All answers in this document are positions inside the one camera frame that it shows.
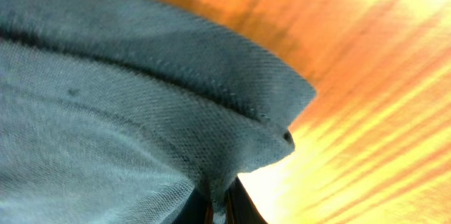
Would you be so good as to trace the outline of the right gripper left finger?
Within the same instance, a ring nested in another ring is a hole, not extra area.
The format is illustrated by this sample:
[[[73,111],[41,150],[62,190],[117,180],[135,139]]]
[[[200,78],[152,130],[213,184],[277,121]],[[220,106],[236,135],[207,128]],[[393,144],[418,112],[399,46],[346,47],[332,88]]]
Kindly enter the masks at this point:
[[[212,224],[213,217],[211,201],[194,189],[172,224]]]

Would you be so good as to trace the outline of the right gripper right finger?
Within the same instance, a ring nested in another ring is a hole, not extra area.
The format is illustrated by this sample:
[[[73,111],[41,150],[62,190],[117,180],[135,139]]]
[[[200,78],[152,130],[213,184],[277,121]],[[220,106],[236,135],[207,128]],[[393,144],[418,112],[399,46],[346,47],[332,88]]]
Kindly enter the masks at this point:
[[[225,194],[227,224],[268,224],[257,210],[239,178]]]

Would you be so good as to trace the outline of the blue polo shirt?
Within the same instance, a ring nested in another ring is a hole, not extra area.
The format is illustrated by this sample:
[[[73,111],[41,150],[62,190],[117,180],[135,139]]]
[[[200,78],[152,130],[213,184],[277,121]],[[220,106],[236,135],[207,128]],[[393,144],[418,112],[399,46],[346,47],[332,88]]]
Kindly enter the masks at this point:
[[[156,0],[1,0],[1,222],[226,223],[240,173],[294,151],[315,89],[267,50]]]

